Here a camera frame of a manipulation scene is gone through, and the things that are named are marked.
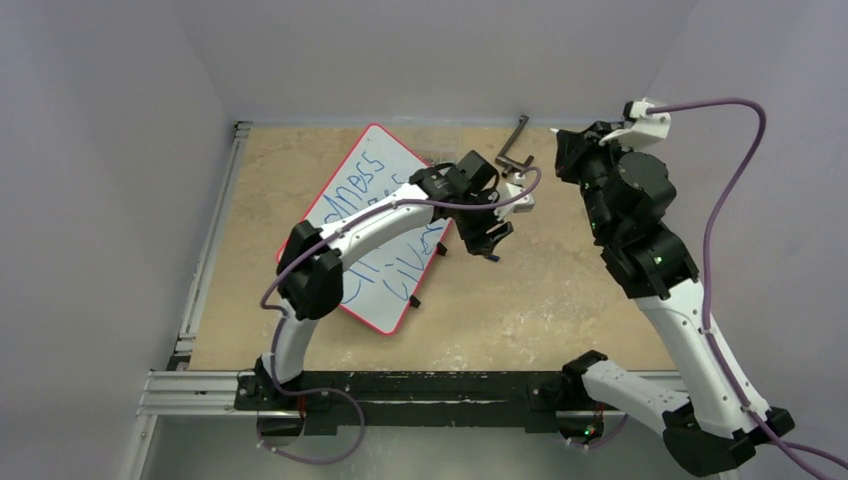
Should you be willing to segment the red framed whiteboard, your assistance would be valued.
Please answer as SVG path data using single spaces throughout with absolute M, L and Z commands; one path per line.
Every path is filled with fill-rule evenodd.
M 425 162 L 379 124 L 369 125 L 303 218 L 314 226 L 339 221 L 394 193 Z M 450 220 L 408 231 L 370 252 L 343 275 L 339 308 L 393 334 L 411 306 Z

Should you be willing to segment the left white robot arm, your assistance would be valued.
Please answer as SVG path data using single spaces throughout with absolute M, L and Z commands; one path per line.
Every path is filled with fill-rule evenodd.
M 507 217 L 535 205 L 523 172 L 502 181 L 498 170 L 476 151 L 457 163 L 415 171 L 407 182 L 375 204 L 320 226 L 296 224 L 278 261 L 277 274 L 260 299 L 278 314 L 268 352 L 257 362 L 264 376 L 259 395 L 272 408 L 297 399 L 296 379 L 318 322 L 343 300 L 343 275 L 357 261 L 395 238 L 441 220 L 452 220 L 466 251 L 490 256 L 510 235 Z

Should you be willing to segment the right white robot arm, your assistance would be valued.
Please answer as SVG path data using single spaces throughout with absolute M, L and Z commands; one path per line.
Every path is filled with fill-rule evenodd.
M 689 474 L 738 469 L 759 445 L 793 429 L 790 413 L 750 384 L 712 316 L 685 243 L 663 222 L 676 197 L 657 157 L 611 139 L 598 121 L 555 137 L 557 177 L 579 188 L 607 271 L 650 321 L 684 384 L 681 392 L 589 351 L 564 365 L 561 395 L 571 405 L 614 406 L 654 431 Z

